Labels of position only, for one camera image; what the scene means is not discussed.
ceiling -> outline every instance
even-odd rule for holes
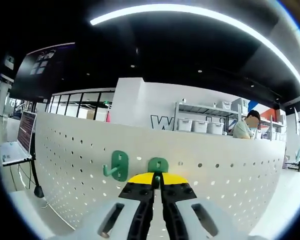
[[[300,96],[300,86],[285,64],[259,41],[227,23],[190,13],[145,12],[89,24],[94,17],[142,1],[121,2],[47,0],[42,5],[9,5],[12,10],[5,15],[13,21],[5,31],[10,39],[7,50],[18,67],[26,53],[75,42],[56,92],[110,88],[118,78],[143,77],[146,82],[225,92],[274,108]],[[206,7],[202,2],[193,1],[193,5]],[[300,6],[300,0],[283,3],[299,21],[296,4]],[[207,0],[205,4],[211,10],[228,11],[269,39],[282,34],[274,31],[280,16],[267,0]],[[290,45],[286,45],[287,57]],[[289,59],[298,61],[298,71],[299,54],[294,52]]]

